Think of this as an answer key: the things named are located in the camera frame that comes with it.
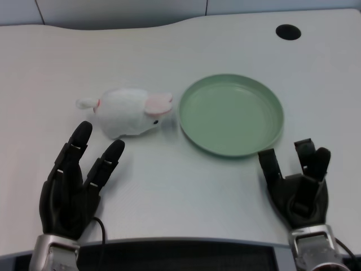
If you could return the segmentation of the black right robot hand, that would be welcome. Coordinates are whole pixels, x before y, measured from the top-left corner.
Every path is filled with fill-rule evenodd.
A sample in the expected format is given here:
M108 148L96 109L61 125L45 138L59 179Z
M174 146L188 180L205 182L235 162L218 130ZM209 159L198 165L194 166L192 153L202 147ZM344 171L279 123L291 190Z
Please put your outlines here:
M274 149L258 153L268 196L276 213L290 229L325 224L328 210L326 175L331 152L315 148L311 139L294 143L302 173L284 177Z

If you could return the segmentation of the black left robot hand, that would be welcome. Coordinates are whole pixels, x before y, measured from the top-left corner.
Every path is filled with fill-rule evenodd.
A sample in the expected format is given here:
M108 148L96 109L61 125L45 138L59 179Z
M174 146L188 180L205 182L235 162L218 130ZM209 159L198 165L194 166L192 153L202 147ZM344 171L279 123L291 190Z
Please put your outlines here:
M91 222L106 185L125 149L117 139L97 158L86 178L79 165L93 126L83 121L64 144L44 182L39 214L45 234L78 240Z

